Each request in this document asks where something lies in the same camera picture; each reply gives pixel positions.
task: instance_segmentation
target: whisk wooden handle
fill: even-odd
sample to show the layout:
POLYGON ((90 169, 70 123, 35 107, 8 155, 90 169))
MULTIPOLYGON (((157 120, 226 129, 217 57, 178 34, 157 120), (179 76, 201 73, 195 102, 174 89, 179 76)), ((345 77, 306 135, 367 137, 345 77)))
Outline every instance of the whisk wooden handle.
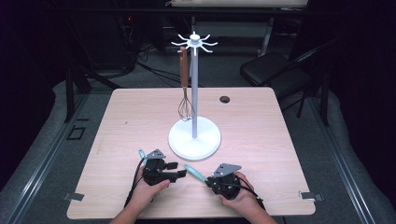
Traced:
POLYGON ((182 87, 189 86, 189 67, 185 47, 180 47, 180 81, 182 87))

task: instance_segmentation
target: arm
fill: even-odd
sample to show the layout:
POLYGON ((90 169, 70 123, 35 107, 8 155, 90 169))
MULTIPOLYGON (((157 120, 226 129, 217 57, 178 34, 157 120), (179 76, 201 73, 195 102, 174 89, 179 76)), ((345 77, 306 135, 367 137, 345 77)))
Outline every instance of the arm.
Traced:
MULTIPOLYGON (((140 179, 143 174, 144 166, 140 167, 137 173, 137 179, 140 179)), ((170 181, 164 180, 163 182, 150 186, 143 179, 141 179, 132 195, 131 201, 125 206, 125 208, 119 212, 119 214, 110 222, 116 223, 134 223, 137 217, 145 210, 149 203, 154 198, 154 195, 163 189, 169 187, 170 181)))
MULTIPOLYGON (((253 186, 248 182, 247 178, 239 172, 235 172, 239 178, 244 179, 249 186, 254 190, 253 186)), ((241 181, 241 185, 247 187, 244 181, 241 181)), ((273 224, 276 223, 274 219, 268 215, 257 203, 256 197, 245 189, 239 191, 238 196, 233 200, 227 200, 222 195, 219 195, 221 203, 224 206, 231 207, 241 217, 244 217, 252 224, 273 224)))

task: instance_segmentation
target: gray carpet floor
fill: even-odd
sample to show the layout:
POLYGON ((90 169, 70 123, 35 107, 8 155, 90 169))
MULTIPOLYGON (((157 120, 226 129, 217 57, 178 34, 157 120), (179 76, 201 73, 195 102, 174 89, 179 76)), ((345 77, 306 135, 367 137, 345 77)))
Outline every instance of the gray carpet floor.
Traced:
MULTIPOLYGON (((236 38, 219 38, 215 41, 219 41, 219 45, 211 47, 214 53, 200 54, 199 84, 203 88, 248 87, 246 81, 239 76, 239 66, 256 57, 256 49, 260 47, 261 41, 236 38)), ((291 45, 292 41, 286 37, 272 38, 268 50, 288 54, 291 45)), ((157 50, 142 53, 139 62, 151 68, 178 74, 178 56, 172 49, 166 55, 157 50)), ((106 72, 102 75, 108 76, 112 73, 106 72)), ((175 81, 159 77, 139 65, 127 76, 110 80, 123 88, 179 86, 175 81)), ((108 220, 70 220, 66 216, 69 201, 63 199, 66 192, 74 192, 76 188, 111 94, 111 90, 98 81, 90 79, 90 82, 93 86, 92 93, 76 93, 77 112, 67 124, 64 123, 64 83, 54 88, 57 98, 49 119, 20 167, 0 193, 0 223, 7 223, 9 220, 16 223, 108 223, 108 220), (80 140, 67 140, 73 127, 85 128, 80 140), (48 171, 38 172, 37 169, 42 166, 47 166, 48 171), (38 178, 40 181, 35 183, 32 176, 38 175, 41 177, 38 178), (32 197, 25 200, 26 195, 23 193, 32 187, 32 183, 35 183, 35 190, 28 191, 32 197)), ((299 96, 298 93, 281 102, 281 107, 294 102, 299 96)), ((286 217, 287 223, 396 223, 394 209, 373 184, 348 142, 347 128, 337 97, 332 93, 330 95, 329 127, 324 126, 318 118, 317 98, 308 100, 299 119, 296 118, 297 109, 298 106, 295 105, 284 111, 283 116, 308 186, 312 192, 321 193, 325 200, 316 202, 317 211, 314 215, 286 217), (363 221, 364 218, 357 212, 357 205, 351 199, 346 181, 336 165, 334 146, 343 156, 348 171, 359 186, 359 193, 372 216, 367 221, 363 221)), ((281 217, 276 217, 276 220, 283 223, 281 217)), ((214 220, 200 221, 209 223, 214 220)))

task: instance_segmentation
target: black chair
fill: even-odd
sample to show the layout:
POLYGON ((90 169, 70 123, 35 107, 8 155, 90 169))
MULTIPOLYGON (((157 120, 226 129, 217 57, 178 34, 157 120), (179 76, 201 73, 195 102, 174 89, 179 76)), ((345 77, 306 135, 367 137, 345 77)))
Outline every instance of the black chair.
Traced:
MULTIPOLYGON (((334 50, 331 49, 334 49, 337 42, 338 38, 311 49, 292 61, 277 52, 267 53, 242 64, 240 75, 254 87, 271 87, 279 102, 298 91, 304 91, 300 100, 282 109, 282 111, 286 110, 301 102, 297 114, 299 118, 304 99, 328 84, 326 70, 330 67, 333 57, 334 50)), ((323 93, 322 88, 322 95, 327 97, 327 93, 323 93)))

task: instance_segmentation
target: chair seat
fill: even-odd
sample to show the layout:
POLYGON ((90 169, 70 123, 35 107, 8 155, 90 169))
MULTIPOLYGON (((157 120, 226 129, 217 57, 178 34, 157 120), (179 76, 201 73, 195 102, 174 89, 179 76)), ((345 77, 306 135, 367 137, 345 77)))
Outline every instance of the chair seat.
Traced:
MULTIPOLYGON (((276 72, 288 65, 290 61, 283 55, 272 52, 241 65, 240 74, 252 86, 259 86, 268 81, 276 72)), ((271 81, 276 99, 284 97, 303 89, 312 77, 299 68, 283 73, 271 81)))

